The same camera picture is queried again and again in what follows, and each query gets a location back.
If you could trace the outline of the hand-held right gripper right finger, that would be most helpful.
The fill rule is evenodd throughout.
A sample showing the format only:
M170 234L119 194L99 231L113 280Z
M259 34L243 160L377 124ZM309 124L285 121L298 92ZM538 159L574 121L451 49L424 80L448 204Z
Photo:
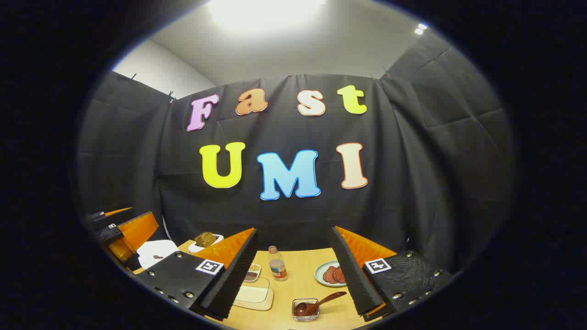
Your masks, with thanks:
M366 321L403 313L453 278L421 253L397 253L342 227L332 227L331 247L355 309Z

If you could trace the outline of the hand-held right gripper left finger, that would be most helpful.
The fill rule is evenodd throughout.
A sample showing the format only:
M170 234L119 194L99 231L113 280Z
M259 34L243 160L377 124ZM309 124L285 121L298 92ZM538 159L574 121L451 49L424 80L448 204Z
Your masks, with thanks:
M137 279L184 309L222 321L255 258L256 234L248 228L194 254L173 252Z

